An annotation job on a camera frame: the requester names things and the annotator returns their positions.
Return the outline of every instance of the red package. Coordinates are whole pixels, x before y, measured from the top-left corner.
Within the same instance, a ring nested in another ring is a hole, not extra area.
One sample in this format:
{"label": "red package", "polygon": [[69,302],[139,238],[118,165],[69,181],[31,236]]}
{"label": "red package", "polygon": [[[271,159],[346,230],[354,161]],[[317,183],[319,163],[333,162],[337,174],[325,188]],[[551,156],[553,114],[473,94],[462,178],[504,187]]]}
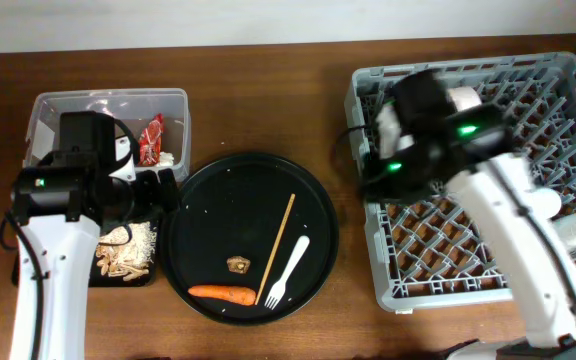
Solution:
{"label": "red package", "polygon": [[153,166],[159,162],[164,116],[157,114],[139,136],[139,166]]}

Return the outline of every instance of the plastic dish rack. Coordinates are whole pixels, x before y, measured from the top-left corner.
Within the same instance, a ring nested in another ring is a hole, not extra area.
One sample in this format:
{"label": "plastic dish rack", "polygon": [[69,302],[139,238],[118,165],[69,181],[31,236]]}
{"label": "plastic dish rack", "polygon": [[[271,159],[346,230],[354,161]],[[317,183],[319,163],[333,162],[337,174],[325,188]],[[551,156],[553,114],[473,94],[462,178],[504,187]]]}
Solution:
{"label": "plastic dish rack", "polygon": [[[509,56],[357,70],[345,108],[348,126],[369,124],[384,89],[434,69],[447,87],[470,86],[517,125],[517,150],[531,159],[535,182],[556,190],[560,215],[576,212],[576,56]],[[350,134],[353,158],[375,148],[371,130]],[[413,206],[365,204],[366,240],[377,302],[387,311],[510,300],[504,275],[474,224],[450,196]]]}

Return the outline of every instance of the orange carrot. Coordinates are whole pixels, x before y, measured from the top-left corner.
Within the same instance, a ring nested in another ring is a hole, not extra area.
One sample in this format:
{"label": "orange carrot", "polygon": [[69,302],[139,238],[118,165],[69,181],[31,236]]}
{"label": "orange carrot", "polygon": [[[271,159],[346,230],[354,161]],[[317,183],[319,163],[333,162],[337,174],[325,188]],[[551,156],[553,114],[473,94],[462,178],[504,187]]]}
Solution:
{"label": "orange carrot", "polygon": [[188,293],[198,297],[209,297],[250,306],[255,303],[255,290],[239,286],[197,285],[188,289]]}

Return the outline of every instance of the fork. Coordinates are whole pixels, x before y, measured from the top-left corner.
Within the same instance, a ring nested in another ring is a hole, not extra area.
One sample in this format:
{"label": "fork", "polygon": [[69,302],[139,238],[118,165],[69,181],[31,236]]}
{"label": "fork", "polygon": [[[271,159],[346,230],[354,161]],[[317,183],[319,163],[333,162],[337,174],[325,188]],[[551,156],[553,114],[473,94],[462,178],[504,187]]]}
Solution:
{"label": "fork", "polygon": [[266,298],[265,306],[270,310],[273,310],[284,296],[284,293],[286,292],[286,281],[288,281],[288,277],[290,277],[290,274],[295,269],[299,259],[301,259],[301,256],[306,251],[308,244],[310,244],[310,238],[308,238],[308,236],[301,236],[299,240],[297,240],[297,244],[295,244],[295,248],[292,249],[292,254],[290,255],[290,259],[288,259],[288,264],[286,264],[284,273],[275,285],[272,286],[270,293]]}

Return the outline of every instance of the black plate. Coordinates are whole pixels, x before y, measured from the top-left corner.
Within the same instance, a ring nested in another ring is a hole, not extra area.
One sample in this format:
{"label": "black plate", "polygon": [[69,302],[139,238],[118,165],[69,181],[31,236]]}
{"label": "black plate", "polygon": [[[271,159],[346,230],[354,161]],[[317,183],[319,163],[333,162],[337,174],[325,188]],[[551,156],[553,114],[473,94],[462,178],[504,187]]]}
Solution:
{"label": "black plate", "polygon": [[[188,294],[194,285],[244,286],[258,291],[290,194],[288,217],[268,281],[257,306]],[[302,167],[277,156],[242,154],[218,160],[181,188],[181,210],[160,228],[159,255],[173,288],[188,305],[223,323],[256,325],[287,316],[313,298],[337,256],[339,229],[330,198]],[[301,235],[310,245],[274,310],[264,306]],[[245,275],[228,271],[226,260],[251,261]]]}

